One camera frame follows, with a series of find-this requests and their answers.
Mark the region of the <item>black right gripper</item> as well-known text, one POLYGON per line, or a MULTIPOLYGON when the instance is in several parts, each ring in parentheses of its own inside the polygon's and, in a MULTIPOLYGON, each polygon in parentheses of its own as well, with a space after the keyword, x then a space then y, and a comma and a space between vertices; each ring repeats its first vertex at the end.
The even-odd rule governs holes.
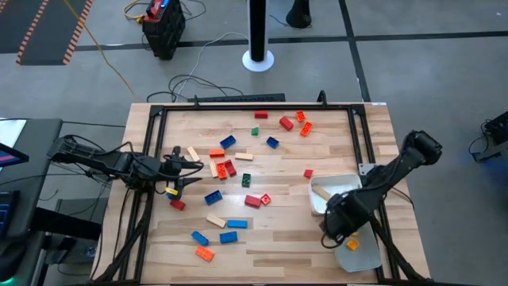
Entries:
POLYGON ((335 242, 343 242, 365 224, 370 215, 371 211, 355 192, 335 194, 326 203, 323 232, 335 242))

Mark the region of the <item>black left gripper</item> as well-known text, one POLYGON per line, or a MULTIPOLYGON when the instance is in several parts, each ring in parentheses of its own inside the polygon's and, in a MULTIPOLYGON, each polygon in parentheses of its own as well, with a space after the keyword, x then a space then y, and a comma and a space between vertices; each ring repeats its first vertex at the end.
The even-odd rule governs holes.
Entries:
MULTIPOLYGON (((162 165, 162 173, 168 176, 179 176, 182 171, 182 163, 181 160, 184 157, 181 157, 181 147, 176 146, 171 151, 171 154, 163 155, 164 162, 162 165)), ((185 169, 193 169, 193 170, 201 170, 203 169, 204 164, 200 161, 187 161, 184 163, 185 169)), ((175 196, 175 199, 180 199, 183 195, 183 189, 192 183, 196 183, 200 181, 201 178, 180 178, 175 179, 172 182, 174 183, 173 187, 169 187, 169 182, 166 183, 165 194, 170 193, 175 196)))

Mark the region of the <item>white plastic bin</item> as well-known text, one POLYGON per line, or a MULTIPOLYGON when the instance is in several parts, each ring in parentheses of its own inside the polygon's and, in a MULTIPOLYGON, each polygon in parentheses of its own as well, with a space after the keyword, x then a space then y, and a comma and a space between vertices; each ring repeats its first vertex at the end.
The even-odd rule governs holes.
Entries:
POLYGON ((370 222, 366 222, 358 230, 357 237, 349 236, 344 243, 335 249, 338 265, 346 272, 360 272, 378 268, 381 262, 378 242, 370 222), (356 251, 347 248, 348 239, 355 238, 360 246, 356 251))
POLYGON ((331 196, 344 194, 351 190, 362 187, 360 177, 357 174, 344 174, 337 176, 316 176, 310 180, 309 196, 310 207, 314 215, 323 215, 326 202, 322 197, 312 191, 313 185, 321 185, 331 196))

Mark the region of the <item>olive block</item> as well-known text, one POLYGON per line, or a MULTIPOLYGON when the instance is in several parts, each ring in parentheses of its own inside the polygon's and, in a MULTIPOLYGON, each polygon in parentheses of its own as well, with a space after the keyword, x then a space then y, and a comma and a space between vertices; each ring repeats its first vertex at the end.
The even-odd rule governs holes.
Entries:
POLYGON ((321 185, 313 185, 312 191, 322 197, 326 202, 332 197, 321 185))

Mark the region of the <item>blue rectangular block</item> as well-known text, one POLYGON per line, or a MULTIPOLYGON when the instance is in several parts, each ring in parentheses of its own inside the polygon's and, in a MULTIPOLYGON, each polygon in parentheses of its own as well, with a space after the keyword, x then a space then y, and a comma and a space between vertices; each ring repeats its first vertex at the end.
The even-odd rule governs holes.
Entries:
POLYGON ((210 241, 207 237, 205 237, 203 234, 198 232, 197 230, 193 231, 191 233, 191 237, 199 244, 203 246, 208 246, 210 241))

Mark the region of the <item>large orange studded block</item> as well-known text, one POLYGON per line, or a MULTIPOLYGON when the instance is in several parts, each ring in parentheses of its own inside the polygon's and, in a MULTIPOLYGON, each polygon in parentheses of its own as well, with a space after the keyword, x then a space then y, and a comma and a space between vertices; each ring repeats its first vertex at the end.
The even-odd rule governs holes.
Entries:
POLYGON ((215 255, 213 250, 210 250, 202 245, 199 245, 194 252, 198 257, 207 262, 211 262, 215 255))

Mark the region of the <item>black power strip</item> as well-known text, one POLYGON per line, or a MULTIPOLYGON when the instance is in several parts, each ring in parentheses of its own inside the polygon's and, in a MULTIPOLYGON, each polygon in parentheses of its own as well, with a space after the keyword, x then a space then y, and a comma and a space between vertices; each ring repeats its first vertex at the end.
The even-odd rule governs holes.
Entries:
POLYGON ((259 95, 229 95, 222 97, 198 97, 197 95, 187 100, 188 102, 285 102, 284 93, 259 94, 259 95))

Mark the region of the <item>black under-desk shelf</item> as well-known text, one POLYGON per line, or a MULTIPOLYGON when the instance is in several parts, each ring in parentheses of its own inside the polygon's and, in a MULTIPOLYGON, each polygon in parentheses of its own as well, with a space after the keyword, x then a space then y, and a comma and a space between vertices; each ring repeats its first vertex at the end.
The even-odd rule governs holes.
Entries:
POLYGON ((47 215, 31 286, 85 284, 98 256, 98 237, 106 199, 58 199, 47 215))

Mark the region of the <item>black red tool case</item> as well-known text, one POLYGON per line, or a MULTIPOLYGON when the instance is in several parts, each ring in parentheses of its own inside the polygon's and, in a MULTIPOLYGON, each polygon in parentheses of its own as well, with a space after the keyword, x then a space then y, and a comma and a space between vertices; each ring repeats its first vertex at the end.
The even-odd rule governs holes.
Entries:
POLYGON ((142 23, 155 57, 171 60, 185 29, 180 0, 151 0, 142 23))

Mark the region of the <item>black side desk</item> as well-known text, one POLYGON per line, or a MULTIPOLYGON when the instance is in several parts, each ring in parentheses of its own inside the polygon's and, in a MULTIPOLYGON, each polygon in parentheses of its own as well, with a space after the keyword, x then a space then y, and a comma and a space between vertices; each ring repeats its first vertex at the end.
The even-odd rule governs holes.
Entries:
POLYGON ((28 232, 50 165, 48 151, 60 135, 60 119, 32 119, 25 122, 13 148, 29 160, 0 170, 0 192, 17 191, 17 202, 5 236, 20 237, 28 232))

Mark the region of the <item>black pole white base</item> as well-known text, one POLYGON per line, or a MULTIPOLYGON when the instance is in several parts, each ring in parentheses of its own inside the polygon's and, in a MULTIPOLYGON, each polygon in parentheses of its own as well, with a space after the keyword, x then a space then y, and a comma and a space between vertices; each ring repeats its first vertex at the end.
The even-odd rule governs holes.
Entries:
POLYGON ((242 63, 251 72, 266 72, 275 62, 267 47, 267 4, 268 0, 247 0, 248 50, 242 63))

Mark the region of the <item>black floor device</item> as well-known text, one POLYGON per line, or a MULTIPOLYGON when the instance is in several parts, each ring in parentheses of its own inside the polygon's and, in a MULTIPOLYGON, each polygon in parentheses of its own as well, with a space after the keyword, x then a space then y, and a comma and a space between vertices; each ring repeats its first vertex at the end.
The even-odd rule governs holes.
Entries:
POLYGON ((487 119, 480 126, 486 147, 481 152, 472 152, 470 144, 468 152, 476 163, 482 163, 495 157, 501 157, 508 161, 508 111, 500 114, 494 119, 487 119))

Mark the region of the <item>tilted monitor screen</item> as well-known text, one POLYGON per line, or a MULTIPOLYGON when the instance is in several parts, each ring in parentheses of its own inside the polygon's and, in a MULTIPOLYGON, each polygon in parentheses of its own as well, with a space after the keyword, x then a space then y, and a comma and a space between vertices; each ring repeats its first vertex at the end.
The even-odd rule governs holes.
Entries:
POLYGON ((0 168, 22 164, 29 161, 29 156, 0 143, 0 168))

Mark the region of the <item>white paper sheet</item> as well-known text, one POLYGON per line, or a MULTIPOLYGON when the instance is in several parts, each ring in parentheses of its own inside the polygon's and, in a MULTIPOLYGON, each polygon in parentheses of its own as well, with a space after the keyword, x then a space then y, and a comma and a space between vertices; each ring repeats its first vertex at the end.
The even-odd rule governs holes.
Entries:
POLYGON ((25 123, 26 120, 0 118, 0 143, 10 148, 14 147, 25 123))

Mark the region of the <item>black keyboard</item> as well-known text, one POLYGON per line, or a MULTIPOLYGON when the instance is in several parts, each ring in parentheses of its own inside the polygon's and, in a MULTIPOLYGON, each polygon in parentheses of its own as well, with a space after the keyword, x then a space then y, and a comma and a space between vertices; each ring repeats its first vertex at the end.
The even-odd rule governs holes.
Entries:
POLYGON ((0 239, 6 237, 19 202, 19 191, 0 191, 0 239))

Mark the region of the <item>black cone-shaped stand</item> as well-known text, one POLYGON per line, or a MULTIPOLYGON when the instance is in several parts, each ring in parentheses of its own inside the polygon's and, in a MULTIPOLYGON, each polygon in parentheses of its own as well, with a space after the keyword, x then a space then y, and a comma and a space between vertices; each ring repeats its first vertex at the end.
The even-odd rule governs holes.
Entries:
POLYGON ((286 15, 286 22, 292 28, 309 28, 312 22, 310 0, 294 0, 291 9, 286 15))

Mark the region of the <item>black striped floor mat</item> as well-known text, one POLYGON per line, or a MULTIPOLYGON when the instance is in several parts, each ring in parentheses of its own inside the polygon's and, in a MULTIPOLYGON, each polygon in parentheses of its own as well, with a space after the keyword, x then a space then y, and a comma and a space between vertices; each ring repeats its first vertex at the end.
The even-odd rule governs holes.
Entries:
POLYGON ((66 65, 94 0, 0 0, 0 54, 20 65, 66 65))

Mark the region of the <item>black table frame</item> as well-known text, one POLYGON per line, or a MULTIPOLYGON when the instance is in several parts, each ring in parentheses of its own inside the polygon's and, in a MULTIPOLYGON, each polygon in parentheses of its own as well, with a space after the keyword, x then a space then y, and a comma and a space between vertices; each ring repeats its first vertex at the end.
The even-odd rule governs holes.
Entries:
POLYGON ((200 102, 133 104, 123 138, 125 149, 162 159, 173 147, 192 146, 204 167, 194 176, 200 181, 183 193, 183 211, 163 195, 163 185, 138 194, 121 182, 113 184, 104 218, 102 246, 95 260, 98 281, 119 284, 362 284, 395 280, 426 280, 429 270, 413 211, 392 189, 383 197, 368 222, 378 242, 382 264, 376 269, 346 272, 337 263, 341 246, 324 235, 324 215, 310 207, 310 180, 316 176, 357 174, 362 187, 369 184, 358 164, 387 165, 399 155, 387 109, 372 103, 316 102, 200 102), (266 110, 268 118, 255 118, 266 110), (306 120, 298 122, 302 110, 306 120), (287 116, 294 128, 280 124, 287 116), (313 124, 307 137, 305 122, 313 124), (251 135, 254 127, 257 136, 251 135), (220 141, 233 135, 237 142, 224 149, 224 157, 210 157, 222 149, 220 141), (267 139, 279 141, 277 149, 267 139), (253 160, 236 160, 235 153, 250 153, 253 160), (237 174, 213 178, 210 160, 233 162, 237 174), (306 169, 313 170, 306 178, 306 169), (252 176, 242 187, 244 173, 252 176), (207 205, 204 197, 219 190, 222 200, 207 205), (259 208, 244 204, 246 195, 271 202, 259 208), (248 227, 224 228, 206 221, 215 215, 247 220, 248 227), (211 262, 195 254, 197 230, 215 252, 211 262), (221 244, 220 233, 236 231, 238 241, 221 244))

